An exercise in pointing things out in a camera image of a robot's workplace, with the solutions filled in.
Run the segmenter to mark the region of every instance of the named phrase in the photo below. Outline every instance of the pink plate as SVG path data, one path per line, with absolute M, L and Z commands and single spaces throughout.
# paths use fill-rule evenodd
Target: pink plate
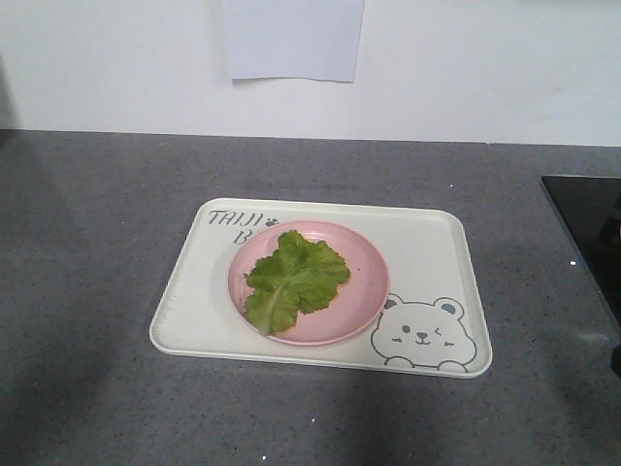
M 290 345 L 326 345 L 351 337 L 373 322 L 383 309 L 389 291 L 390 278 L 383 255 L 359 233 L 318 220 L 272 226 L 242 247 L 231 264 L 228 277 L 229 294 L 240 314 L 245 312 L 245 300 L 253 291 L 245 283 L 244 274 L 250 273 L 258 259 L 271 255 L 278 248 L 278 236 L 291 230 L 297 230 L 313 242 L 324 240 L 345 259 L 351 276 L 347 283 L 339 286 L 339 294 L 328 308 L 308 315 L 298 313 L 295 327 L 268 338 Z

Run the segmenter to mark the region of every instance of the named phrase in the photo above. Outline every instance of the gray countertop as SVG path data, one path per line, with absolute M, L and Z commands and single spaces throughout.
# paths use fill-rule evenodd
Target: gray countertop
M 0 162 L 0 464 L 621 464 L 618 325 L 539 179 L 621 176 L 621 149 L 4 131 Z M 159 352 L 148 326 L 216 197 L 456 215 L 491 368 Z

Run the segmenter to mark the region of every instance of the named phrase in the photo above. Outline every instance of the bear face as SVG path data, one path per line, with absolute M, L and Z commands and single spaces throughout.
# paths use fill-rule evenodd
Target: bear face
M 450 298 L 433 304 L 407 303 L 391 294 L 371 344 L 384 357 L 384 365 L 468 372 L 466 365 L 476 356 L 476 345 L 461 322 L 463 316 L 462 305 Z

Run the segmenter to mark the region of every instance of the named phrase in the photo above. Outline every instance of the plate rim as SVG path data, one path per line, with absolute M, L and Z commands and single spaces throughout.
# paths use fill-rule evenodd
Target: plate rim
M 294 225 L 294 224 L 299 224 L 299 223 L 314 223 L 314 224 L 323 224 L 323 225 L 329 225 L 329 226 L 333 226 L 333 227 L 338 227 L 342 230 L 347 231 L 349 234 L 352 234 L 355 237 L 358 237 L 359 239 L 361 239 L 364 243 L 368 244 L 371 249 L 377 254 L 377 257 L 379 258 L 381 264 L 383 265 L 383 271 L 385 272 L 385 283 L 386 283 L 386 287 L 385 287 L 385 292 L 382 293 L 383 296 L 383 300 L 382 302 L 385 303 L 386 299 L 388 299 L 388 295 L 390 294 L 390 268 L 388 267 L 388 262 L 386 260 L 386 257 L 384 256 L 383 252 L 381 252 L 381 250 L 366 236 L 363 235 L 362 233 L 354 230 L 353 228 L 350 228 L 346 225 L 343 225 L 341 223 L 337 223 L 335 221 L 330 221 L 330 220 L 322 220 L 322 219 L 311 219 L 311 218 L 301 218 L 301 219 L 296 219 L 296 220 L 288 220 L 282 223 L 278 223 L 276 225 L 272 225 L 269 226 L 268 228 L 266 228 L 265 230 L 259 232 L 254 238 L 250 239 L 246 244 L 244 244 L 240 250 L 238 250 L 238 252 L 235 254 L 235 257 L 233 257 L 233 260 L 231 261 L 231 263 L 229 264 L 228 270 L 227 270 L 227 288 L 228 288 L 228 298 L 229 300 L 232 302 L 235 310 L 236 310 L 236 314 L 240 317 L 240 319 L 247 325 L 250 327 L 250 329 L 255 332 L 256 334 L 260 335 L 259 331 L 250 323 L 248 322 L 245 318 L 243 313 L 240 311 L 240 309 L 238 308 L 235 299 L 232 296 L 232 292 L 231 292 L 231 273 L 232 273 L 232 268 L 233 265 L 235 264 L 237 258 L 240 256 L 240 254 L 242 253 L 242 251 L 244 250 L 244 248 L 246 248 L 249 244 L 251 244 L 252 242 L 257 241 L 258 239 L 260 239 L 263 236 L 268 236 L 270 234 L 271 231 L 273 231 L 274 229 L 279 229 L 283 226 L 288 226 L 288 225 Z M 367 321 L 365 321 L 364 324 L 357 326 L 356 328 L 352 329 L 349 332 L 346 332 L 342 335 L 340 335 L 339 337 L 336 338 L 327 338 L 327 339 L 322 339 L 322 340 L 315 340 L 315 341 L 297 341 L 297 340 L 291 340 L 291 339 L 286 339 L 286 338 L 281 338 L 280 336 L 277 335 L 261 335 L 264 338 L 268 338 L 270 340 L 279 342 L 279 343 L 283 343 L 286 345 L 290 345 L 290 346 L 294 346 L 294 347 L 321 347 L 321 346 L 326 346 L 326 345 L 331 345 L 331 344 L 335 344 L 338 342 L 341 342 L 343 340 L 347 340 L 361 332 L 363 332 L 364 330 L 366 330 L 376 319 L 377 316 L 379 316 L 379 314 L 381 314 L 381 312 L 383 311 L 383 304 L 373 313 L 373 315 L 367 319 Z

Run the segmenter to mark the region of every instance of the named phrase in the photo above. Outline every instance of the white wall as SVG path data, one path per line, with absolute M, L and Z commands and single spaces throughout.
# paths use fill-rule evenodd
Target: white wall
M 3 0 L 0 56 L 1 127 L 621 146 L 617 0 L 367 0 L 355 83 L 231 83 L 216 0 Z

